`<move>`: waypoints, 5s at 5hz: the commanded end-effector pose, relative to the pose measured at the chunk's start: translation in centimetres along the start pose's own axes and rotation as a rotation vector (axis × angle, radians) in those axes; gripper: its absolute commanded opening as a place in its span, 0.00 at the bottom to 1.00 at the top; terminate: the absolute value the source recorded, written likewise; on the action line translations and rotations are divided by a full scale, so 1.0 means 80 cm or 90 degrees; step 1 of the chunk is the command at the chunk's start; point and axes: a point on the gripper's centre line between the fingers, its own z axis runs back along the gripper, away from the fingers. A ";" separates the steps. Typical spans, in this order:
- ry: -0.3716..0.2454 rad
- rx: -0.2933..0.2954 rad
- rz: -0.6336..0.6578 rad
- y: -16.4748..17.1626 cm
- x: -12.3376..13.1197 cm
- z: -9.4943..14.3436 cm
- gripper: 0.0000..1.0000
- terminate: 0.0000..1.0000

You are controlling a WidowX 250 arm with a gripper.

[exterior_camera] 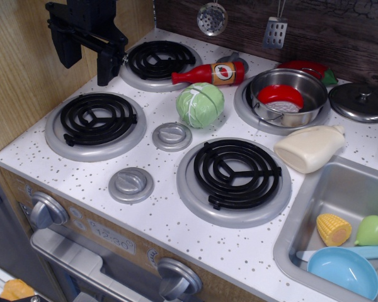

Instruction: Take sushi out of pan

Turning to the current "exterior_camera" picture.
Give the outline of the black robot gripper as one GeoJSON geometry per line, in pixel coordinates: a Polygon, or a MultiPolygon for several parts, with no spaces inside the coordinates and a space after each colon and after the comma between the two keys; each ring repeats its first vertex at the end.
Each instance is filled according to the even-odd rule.
{"type": "Polygon", "coordinates": [[[67,1],[65,4],[48,2],[49,28],[52,41],[62,65],[69,69],[82,59],[81,47],[99,53],[97,84],[107,86],[115,78],[123,63],[128,38],[114,23],[116,1],[67,1]],[[111,47],[111,53],[105,47],[111,47]]]}

